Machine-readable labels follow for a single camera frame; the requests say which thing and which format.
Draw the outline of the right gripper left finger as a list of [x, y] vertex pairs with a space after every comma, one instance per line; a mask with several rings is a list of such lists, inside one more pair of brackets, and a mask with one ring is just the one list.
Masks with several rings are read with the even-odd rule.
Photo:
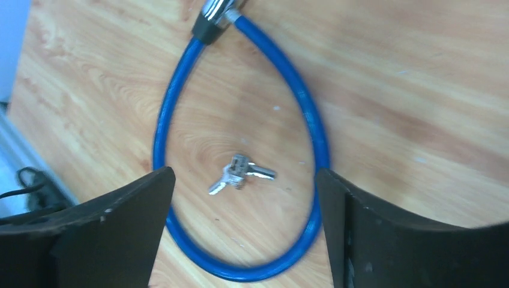
[[2, 287], [148, 287], [175, 173], [162, 167], [73, 206], [1, 219]]

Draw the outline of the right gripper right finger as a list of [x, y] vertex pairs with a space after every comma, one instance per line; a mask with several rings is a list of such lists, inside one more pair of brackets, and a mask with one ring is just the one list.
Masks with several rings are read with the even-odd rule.
[[465, 228], [315, 178], [334, 287], [507, 287], [508, 223]]

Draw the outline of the blue cable lock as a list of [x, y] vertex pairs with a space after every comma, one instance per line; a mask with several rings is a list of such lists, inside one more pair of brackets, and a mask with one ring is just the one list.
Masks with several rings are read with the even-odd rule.
[[[233, 24], [266, 56], [293, 93], [307, 124], [313, 148], [315, 170], [319, 171], [321, 168], [330, 167], [327, 134], [312, 94], [297, 69], [279, 46], [261, 28], [239, 12], [242, 3], [242, 1], [206, 1], [198, 14], [192, 29], [193, 36], [170, 78], [161, 103], [152, 146], [152, 168], [154, 170], [165, 165], [170, 120], [188, 76], [204, 47], [215, 42], [230, 24]], [[166, 217], [166, 227], [173, 240], [194, 264], [213, 276], [239, 283], [266, 280], [291, 268], [314, 244], [321, 231], [321, 225], [319, 196], [315, 192], [308, 220], [294, 245], [269, 263], [251, 268], [241, 268], [223, 263], [203, 251], [186, 234], [173, 209], [170, 209]]]

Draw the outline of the silver small padlock keys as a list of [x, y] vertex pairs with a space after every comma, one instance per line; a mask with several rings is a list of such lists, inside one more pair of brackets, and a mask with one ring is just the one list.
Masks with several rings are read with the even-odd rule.
[[235, 154], [231, 162], [224, 166], [221, 177], [208, 189], [209, 195], [216, 195], [228, 185], [237, 190], [243, 189], [248, 177], [275, 180], [277, 173], [274, 170], [258, 166], [251, 158], [243, 154]]

